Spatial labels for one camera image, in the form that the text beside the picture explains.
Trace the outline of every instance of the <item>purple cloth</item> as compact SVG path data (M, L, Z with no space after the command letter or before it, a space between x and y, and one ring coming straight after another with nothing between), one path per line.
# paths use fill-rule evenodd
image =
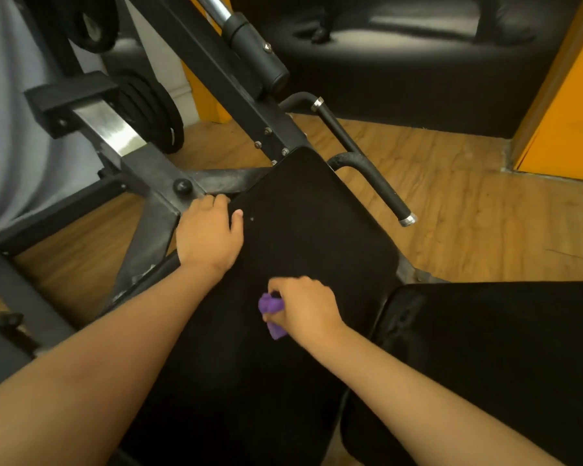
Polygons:
M274 314L285 309L285 303L282 299L278 297L272 297L271 294L264 293L263 296L259 298L259 312L262 314ZM270 335L275 340L287 335L287 332L282 327L274 324L273 322L266 322Z

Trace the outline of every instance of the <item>screw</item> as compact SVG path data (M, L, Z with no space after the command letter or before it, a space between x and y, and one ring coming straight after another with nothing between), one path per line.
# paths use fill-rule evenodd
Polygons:
M187 178L178 178L173 183L173 190L180 195L190 194L192 193L192 182Z

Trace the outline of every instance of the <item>black backrest pad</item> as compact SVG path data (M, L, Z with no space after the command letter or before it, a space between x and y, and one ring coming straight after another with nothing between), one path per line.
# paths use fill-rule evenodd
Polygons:
M144 465L319 464L344 385L290 337L271 339L257 301L272 276L332 287L362 334L398 285L397 249L311 149L293 152L231 203L244 247L203 300L126 434Z
M560 461L583 465L583 283L404 286L374 338ZM365 466L414 464L356 396L341 431Z

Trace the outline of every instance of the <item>wooden floor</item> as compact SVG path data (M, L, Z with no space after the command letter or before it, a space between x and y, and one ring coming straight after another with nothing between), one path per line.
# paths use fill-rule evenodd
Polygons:
M313 116L295 116L328 158L342 151ZM413 265L452 282L583 280L583 183L501 172L500 139L343 121L419 217L401 228L362 176L337 172ZM268 166L234 123L196 124L172 160L184 168ZM122 195L17 257L76 324L101 309L142 210Z

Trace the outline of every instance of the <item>person's right hand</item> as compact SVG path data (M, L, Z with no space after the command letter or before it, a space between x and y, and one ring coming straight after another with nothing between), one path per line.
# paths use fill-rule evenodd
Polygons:
M285 310L264 314L264 321L281 326L305 349L335 337L346 326L339 315L332 290L319 281L308 276L272 278L268 283L268 292L272 291L280 293L285 301Z

